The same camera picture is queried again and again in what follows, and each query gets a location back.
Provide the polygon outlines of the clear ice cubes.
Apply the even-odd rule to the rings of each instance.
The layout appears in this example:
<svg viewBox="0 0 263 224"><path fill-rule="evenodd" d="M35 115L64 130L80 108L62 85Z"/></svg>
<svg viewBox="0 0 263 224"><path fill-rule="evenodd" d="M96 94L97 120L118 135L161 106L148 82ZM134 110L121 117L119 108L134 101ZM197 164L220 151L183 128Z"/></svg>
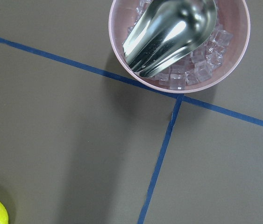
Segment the clear ice cubes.
<svg viewBox="0 0 263 224"><path fill-rule="evenodd" d="M142 0L139 3L137 19L128 29L128 35L152 1ZM223 28L219 19L218 1L214 0L214 2L217 8L217 21L210 37L190 54L155 76L146 79L158 82L163 88L184 90L187 86L202 83L213 76L214 70L222 65L224 54L233 37Z"/></svg>

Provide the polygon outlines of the pink bowl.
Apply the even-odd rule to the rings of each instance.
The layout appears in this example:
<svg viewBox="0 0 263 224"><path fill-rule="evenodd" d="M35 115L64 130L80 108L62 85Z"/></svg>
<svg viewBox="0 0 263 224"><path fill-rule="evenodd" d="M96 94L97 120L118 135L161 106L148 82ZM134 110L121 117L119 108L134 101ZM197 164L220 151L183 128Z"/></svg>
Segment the pink bowl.
<svg viewBox="0 0 263 224"><path fill-rule="evenodd" d="M138 17L136 0L112 2L108 31L122 67L152 89L170 92L152 79L216 37L219 22L232 34L224 60L210 79L181 90L210 88L230 75L242 60L250 37L250 16L244 0L156 0Z"/></svg>

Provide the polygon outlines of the metal scoop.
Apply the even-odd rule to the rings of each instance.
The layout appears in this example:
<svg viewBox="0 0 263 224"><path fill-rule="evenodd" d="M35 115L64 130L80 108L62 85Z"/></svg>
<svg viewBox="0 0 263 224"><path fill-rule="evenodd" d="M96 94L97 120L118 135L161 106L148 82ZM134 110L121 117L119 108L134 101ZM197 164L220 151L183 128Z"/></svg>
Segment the metal scoop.
<svg viewBox="0 0 263 224"><path fill-rule="evenodd" d="M217 21L213 0L154 0L123 42L133 73L153 77L200 47Z"/></svg>

